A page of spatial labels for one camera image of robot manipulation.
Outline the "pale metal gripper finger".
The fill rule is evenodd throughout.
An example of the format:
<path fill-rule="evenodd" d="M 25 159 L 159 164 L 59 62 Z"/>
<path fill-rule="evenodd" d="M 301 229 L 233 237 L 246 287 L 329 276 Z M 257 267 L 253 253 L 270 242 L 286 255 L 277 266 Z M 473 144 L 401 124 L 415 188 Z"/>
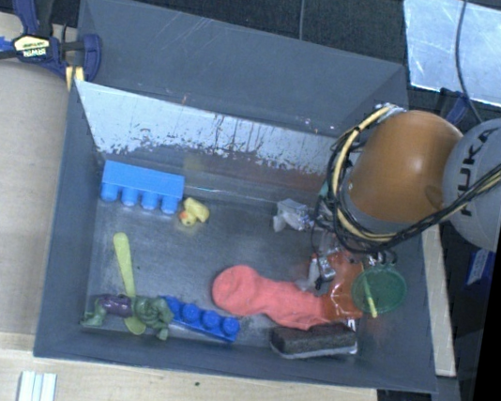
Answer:
<path fill-rule="evenodd" d="M 317 278 L 314 294 L 316 297 L 324 296 L 329 291 L 336 277 L 336 273 L 329 259 L 326 256 L 322 256 L 319 266 L 319 277 Z"/>
<path fill-rule="evenodd" d="M 317 291 L 317 283 L 320 277 L 320 265 L 318 260 L 318 257 L 311 259 L 311 263 L 309 265 L 308 282 L 306 288 L 311 293 L 315 293 Z"/>

